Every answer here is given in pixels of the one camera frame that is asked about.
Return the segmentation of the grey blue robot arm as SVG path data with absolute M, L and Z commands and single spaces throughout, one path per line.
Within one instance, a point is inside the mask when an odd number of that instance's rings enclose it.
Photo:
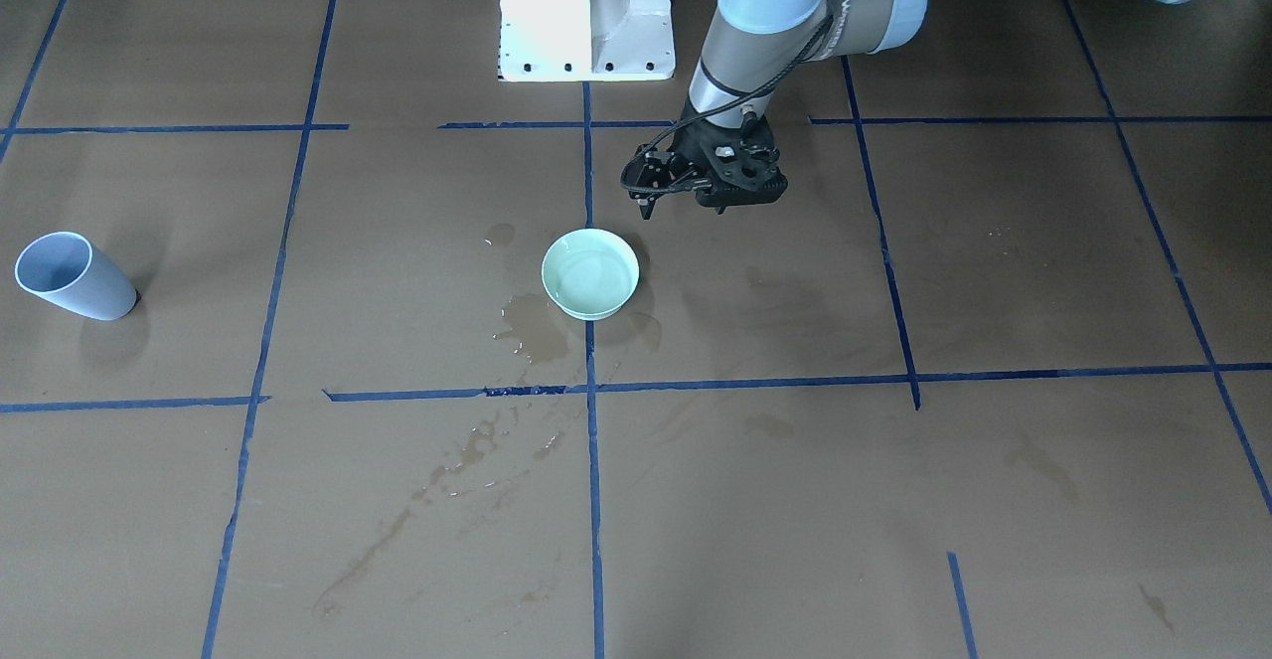
M 1149 0 L 1182 4 L 1193 0 Z M 716 0 L 681 120 L 641 144 L 619 183 L 644 220 L 672 193 L 701 207 L 772 205 L 787 190 L 766 109 L 798 67 L 907 45 L 929 0 Z

